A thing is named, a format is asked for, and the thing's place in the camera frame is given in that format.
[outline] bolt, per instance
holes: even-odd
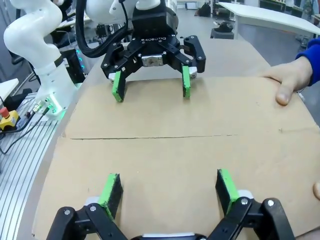
[[[247,205],[248,204],[248,199],[246,199],[246,198],[241,199],[241,204],[242,205]]]
[[[272,207],[273,205],[275,205],[275,202],[272,200],[269,200],[267,204],[269,207]]]

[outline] blue sleeve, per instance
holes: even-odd
[[[300,52],[295,59],[301,56],[306,57],[312,66],[312,76],[309,86],[320,81],[320,38],[309,42],[307,50]]]

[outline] green pad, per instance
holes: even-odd
[[[121,71],[115,73],[113,81],[112,95],[117,102],[123,102],[125,99],[126,79],[121,74]]]
[[[123,192],[120,175],[116,173],[109,174],[98,204],[106,210],[112,220],[116,217]]]
[[[219,197],[223,213],[226,215],[232,204],[240,197],[228,170],[218,169],[215,189]]]
[[[189,67],[182,66],[182,81],[183,81],[183,97],[190,98],[190,74],[189,74]]]

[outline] cardboard sheet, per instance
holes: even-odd
[[[124,102],[112,84],[88,88],[66,127],[70,139],[177,138],[316,128],[298,95],[276,103],[279,83],[258,77],[200,78],[183,99],[181,79],[130,81]]]
[[[59,208],[80,209],[88,197],[102,192],[109,173],[120,173],[119,226],[129,239],[143,233],[208,235],[220,220],[216,171],[226,168],[237,188],[250,190],[257,201],[280,199],[297,236],[320,226],[320,202],[312,192],[319,180],[319,145],[318,131],[310,129],[158,139],[60,138],[33,234],[45,240]],[[250,231],[238,238],[255,239]]]

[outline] aluminum profile table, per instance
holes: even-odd
[[[32,110],[36,93],[29,94],[17,109],[20,116]],[[2,150],[23,133],[28,131],[37,119],[35,115],[26,129],[8,134],[0,140]],[[57,129],[58,120],[48,120],[46,116],[25,137],[18,141],[7,153],[0,153],[0,240],[17,238],[21,217],[39,165]]]

